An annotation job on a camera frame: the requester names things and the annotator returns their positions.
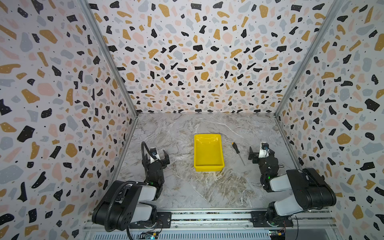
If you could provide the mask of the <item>black yellow handled screwdriver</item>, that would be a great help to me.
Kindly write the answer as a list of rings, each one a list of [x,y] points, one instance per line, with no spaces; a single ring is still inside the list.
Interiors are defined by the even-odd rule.
[[[240,160],[242,161],[242,163],[243,163],[243,165],[244,165],[244,167],[245,167],[246,164],[245,164],[245,162],[244,162],[244,160],[243,160],[243,158],[242,158],[242,156],[241,156],[241,154],[240,154],[240,150],[239,150],[239,148],[238,148],[238,145],[237,145],[235,142],[233,142],[233,143],[232,143],[232,147],[234,148],[236,154],[239,156]]]

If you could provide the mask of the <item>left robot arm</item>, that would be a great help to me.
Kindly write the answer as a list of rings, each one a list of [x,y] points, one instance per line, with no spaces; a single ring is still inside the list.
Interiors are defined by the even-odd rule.
[[[114,181],[92,213],[92,223],[101,225],[106,232],[124,231],[129,227],[154,228],[161,225],[156,201],[165,183],[164,169],[170,158],[163,151],[161,159],[156,148],[143,155],[146,178],[143,182]]]

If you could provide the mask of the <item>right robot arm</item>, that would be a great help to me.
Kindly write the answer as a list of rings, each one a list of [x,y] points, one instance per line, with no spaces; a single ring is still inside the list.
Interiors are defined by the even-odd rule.
[[[258,164],[260,183],[268,193],[292,191],[287,198],[269,203],[265,211],[251,212],[254,227],[292,227],[292,216],[308,210],[334,206],[337,197],[313,168],[287,170],[278,175],[281,165],[268,143],[261,143],[258,153],[249,149],[248,159]]]

